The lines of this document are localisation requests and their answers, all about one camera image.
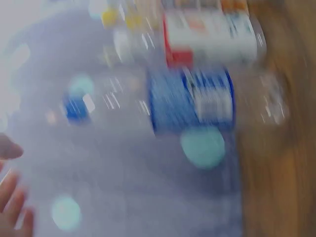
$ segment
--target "floor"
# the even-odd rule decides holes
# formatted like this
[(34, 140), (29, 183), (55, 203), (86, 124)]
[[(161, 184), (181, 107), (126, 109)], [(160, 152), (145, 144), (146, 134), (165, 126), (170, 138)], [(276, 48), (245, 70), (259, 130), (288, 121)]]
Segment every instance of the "floor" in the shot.
[[(316, 20), (316, 2), (249, 1), (249, 9), (259, 19), (267, 40), (265, 66), (279, 70), (287, 79), (291, 121), (282, 136), (258, 129), (238, 137), (244, 236), (313, 237), (316, 29), (311, 23)], [(259, 146), (264, 136), (270, 149), (262, 157), (248, 144)]]
[[(5, 55), (15, 70), (2, 87), (10, 116), (1, 129), (25, 149), (8, 167), (30, 187), (37, 237), (242, 235), (231, 134), (223, 133), (225, 159), (204, 171), (188, 162), (179, 135), (156, 137), (144, 70), (106, 69), (100, 55), (111, 31), (86, 9), (61, 11), (13, 35)], [(63, 110), (78, 77), (90, 82), (94, 103), (85, 124), (69, 123)]]

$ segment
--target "wooden surface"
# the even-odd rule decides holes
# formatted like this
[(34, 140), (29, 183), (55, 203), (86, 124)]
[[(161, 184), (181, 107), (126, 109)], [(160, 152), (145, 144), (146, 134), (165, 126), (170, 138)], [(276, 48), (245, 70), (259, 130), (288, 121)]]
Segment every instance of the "wooden surface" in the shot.
[(254, 134), (239, 135), (244, 236), (316, 236), (316, 1), (253, 1), (268, 44), (266, 66), (284, 73), (291, 120), (265, 132), (262, 156)]

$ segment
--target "clear plastic bottle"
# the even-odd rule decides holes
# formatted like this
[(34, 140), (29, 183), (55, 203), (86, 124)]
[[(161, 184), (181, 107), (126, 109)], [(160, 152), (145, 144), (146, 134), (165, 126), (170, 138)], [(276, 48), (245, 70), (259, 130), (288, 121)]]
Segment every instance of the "clear plastic bottle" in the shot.
[(97, 6), (104, 27), (125, 23), (133, 29), (144, 29), (148, 26), (153, 29), (160, 28), (162, 16), (160, 0), (104, 0)]
[[(224, 15), (193, 10), (183, 15), (182, 11), (172, 11), (166, 13), (166, 19), (164, 33), (114, 30), (114, 46), (104, 49), (107, 64), (159, 61), (167, 61), (169, 66), (252, 64), (266, 55), (260, 23), (245, 13)], [(178, 20), (181, 23), (177, 24), (185, 24), (185, 28), (177, 28)]]
[(284, 78), (261, 69), (175, 69), (148, 74), (155, 132), (213, 125), (276, 128), (287, 123)]
[(197, 8), (222, 10), (223, 12), (242, 11), (249, 14), (247, 0), (161, 0), (165, 9)]

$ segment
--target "bottle label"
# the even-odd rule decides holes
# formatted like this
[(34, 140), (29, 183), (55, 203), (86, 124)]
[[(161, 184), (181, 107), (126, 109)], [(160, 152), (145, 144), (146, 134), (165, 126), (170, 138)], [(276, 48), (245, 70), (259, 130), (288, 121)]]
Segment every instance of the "bottle label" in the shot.
[(247, 14), (175, 10), (165, 14), (163, 28), (169, 66), (257, 59), (257, 40)]
[(232, 128), (234, 90), (225, 69), (170, 70), (149, 74), (149, 104), (155, 131), (190, 126)]

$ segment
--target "gray carpet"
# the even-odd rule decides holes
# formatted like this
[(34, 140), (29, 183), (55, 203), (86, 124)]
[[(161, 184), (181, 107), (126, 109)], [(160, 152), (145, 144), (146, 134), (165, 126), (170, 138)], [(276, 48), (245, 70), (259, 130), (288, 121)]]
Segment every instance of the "gray carpet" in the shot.
[[(233, 136), (223, 133), (227, 154), (216, 168), (193, 167), (178, 135), (153, 134), (141, 106), (144, 71), (110, 71), (99, 62), (110, 38), (86, 11), (70, 10), (24, 29), (6, 48), (10, 55), (25, 43), (31, 52), (13, 75), (21, 104), (6, 132), (25, 148), (9, 167), (20, 170), (30, 187), (36, 236), (240, 237)], [(74, 125), (60, 106), (79, 73), (94, 83), (95, 110), (90, 122)], [(56, 199), (65, 195), (80, 207), (78, 223), (72, 219), (79, 214), (69, 213), (75, 206), (68, 210), (64, 204), (59, 216), (52, 214)]]

